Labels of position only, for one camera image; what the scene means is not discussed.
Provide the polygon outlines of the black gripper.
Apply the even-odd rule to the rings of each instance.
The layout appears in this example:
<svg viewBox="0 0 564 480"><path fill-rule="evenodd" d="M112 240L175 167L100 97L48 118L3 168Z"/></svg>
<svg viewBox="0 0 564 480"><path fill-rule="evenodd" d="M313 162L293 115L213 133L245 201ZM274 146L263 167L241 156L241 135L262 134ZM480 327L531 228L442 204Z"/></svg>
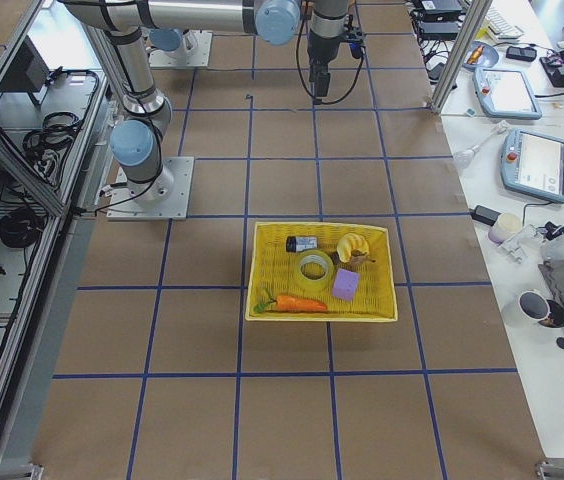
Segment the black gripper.
<svg viewBox="0 0 564 480"><path fill-rule="evenodd" d="M313 86L315 97L326 97L330 86L331 75L329 63L338 54L338 47L333 45L319 46L310 45L308 55L310 62L309 81Z"/></svg>

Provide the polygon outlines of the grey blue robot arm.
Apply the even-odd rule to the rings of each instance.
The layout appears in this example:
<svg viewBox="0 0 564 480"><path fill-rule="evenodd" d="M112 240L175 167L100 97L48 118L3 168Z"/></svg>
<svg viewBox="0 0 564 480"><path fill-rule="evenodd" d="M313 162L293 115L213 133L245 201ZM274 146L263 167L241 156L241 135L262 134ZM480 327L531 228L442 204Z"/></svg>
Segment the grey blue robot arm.
<svg viewBox="0 0 564 480"><path fill-rule="evenodd" d="M329 63L347 44L351 55L365 57L365 34L353 24L348 1L65 1L66 9L83 26L97 30L104 43L100 59L107 75L121 83L121 101L137 119L154 121L168 98L156 87L145 51L142 30L212 30L256 35L271 45L300 42L311 13L307 53L309 77L300 79L315 105L328 101Z"/></svg>

